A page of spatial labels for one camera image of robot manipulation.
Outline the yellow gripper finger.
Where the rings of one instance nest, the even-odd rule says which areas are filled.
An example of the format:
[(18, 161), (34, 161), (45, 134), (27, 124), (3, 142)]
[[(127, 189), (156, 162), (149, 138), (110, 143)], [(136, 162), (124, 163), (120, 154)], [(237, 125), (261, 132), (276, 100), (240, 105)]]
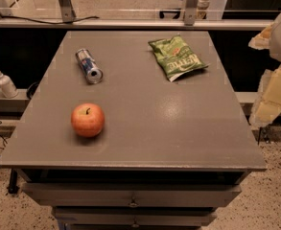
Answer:
[(269, 40), (271, 36), (272, 25), (268, 25), (263, 31), (253, 37), (248, 46), (256, 50), (265, 50), (269, 48)]
[(251, 108), (249, 122), (253, 127), (266, 127), (281, 113), (281, 64), (262, 75), (257, 98)]

